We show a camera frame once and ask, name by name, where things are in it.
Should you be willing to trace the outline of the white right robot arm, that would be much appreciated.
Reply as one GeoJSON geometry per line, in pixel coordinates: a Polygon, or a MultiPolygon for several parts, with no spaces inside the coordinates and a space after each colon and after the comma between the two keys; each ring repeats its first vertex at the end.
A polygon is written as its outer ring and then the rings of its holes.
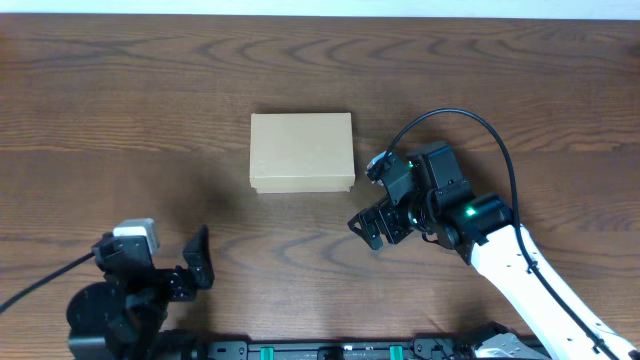
{"type": "Polygon", "coordinates": [[[348,223],[380,249],[413,232],[456,251],[494,285],[552,359],[636,359],[638,349],[607,326],[551,267],[513,210],[497,194],[476,196],[444,142],[408,153],[376,156],[366,174],[383,167],[386,195],[348,223]]]}

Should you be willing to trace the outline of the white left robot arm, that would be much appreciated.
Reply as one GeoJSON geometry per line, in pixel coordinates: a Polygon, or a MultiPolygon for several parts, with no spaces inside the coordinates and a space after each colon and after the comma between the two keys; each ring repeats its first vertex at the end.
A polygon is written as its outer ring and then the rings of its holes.
{"type": "Polygon", "coordinates": [[[169,345],[161,327],[171,302],[192,302],[214,283],[209,229],[201,226],[184,247],[186,267],[159,269],[151,219],[124,222],[102,236],[91,254],[104,280],[80,290],[66,319],[76,359],[151,359],[169,345]]]}

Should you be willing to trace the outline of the brown cardboard box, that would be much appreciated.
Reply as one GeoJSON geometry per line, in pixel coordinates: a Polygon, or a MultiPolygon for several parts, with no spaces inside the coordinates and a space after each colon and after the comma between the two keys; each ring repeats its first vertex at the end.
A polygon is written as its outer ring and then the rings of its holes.
{"type": "Polygon", "coordinates": [[[249,180],[263,194],[348,192],[355,183],[351,115],[252,114],[249,180]]]}

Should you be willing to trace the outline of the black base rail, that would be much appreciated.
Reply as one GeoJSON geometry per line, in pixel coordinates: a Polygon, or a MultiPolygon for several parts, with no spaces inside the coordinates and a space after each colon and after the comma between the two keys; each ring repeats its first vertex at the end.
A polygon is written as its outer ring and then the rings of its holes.
{"type": "Polygon", "coordinates": [[[166,360],[455,360],[548,359],[534,336],[523,338],[490,322],[460,336],[420,334],[414,338],[254,341],[248,337],[200,337],[164,331],[150,351],[166,360]]]}

